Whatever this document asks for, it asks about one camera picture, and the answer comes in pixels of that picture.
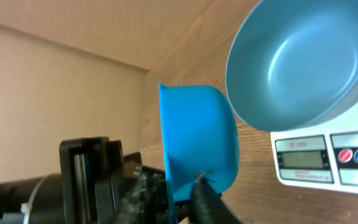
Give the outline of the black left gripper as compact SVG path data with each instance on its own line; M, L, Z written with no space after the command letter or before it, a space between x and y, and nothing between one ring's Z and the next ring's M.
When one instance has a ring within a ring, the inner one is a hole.
M124 166L142 163L141 154L124 155L122 142L108 137L64 140L59 146L65 223L107 223L136 182ZM139 223L164 223L168 199L165 173L141 167L136 190Z

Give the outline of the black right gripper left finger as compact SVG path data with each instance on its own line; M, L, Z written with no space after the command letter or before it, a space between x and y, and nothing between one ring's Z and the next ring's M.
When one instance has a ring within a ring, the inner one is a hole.
M112 180L112 195L116 211L113 224L139 224L139 206L136 190L139 177L115 177Z

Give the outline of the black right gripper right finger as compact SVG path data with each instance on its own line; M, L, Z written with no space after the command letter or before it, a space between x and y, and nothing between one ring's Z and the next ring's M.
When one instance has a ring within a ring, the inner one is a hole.
M188 204L190 223L197 224L241 224L242 222L230 211L221 200L221 196L214 191L206 172L195 175L195 182L191 188Z

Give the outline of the blue plastic measuring scoop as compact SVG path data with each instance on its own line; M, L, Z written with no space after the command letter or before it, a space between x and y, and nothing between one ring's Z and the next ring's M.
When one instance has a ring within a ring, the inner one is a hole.
M217 194L234 183L239 138L231 107L217 88L159 84L158 95L168 222L176 223L175 205L190 201L198 174Z

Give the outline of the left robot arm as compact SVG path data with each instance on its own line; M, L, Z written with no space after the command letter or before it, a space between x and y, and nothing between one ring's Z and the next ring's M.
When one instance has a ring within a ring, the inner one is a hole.
M162 223L165 174L107 137L62 141L58 174L0 184L0 223Z

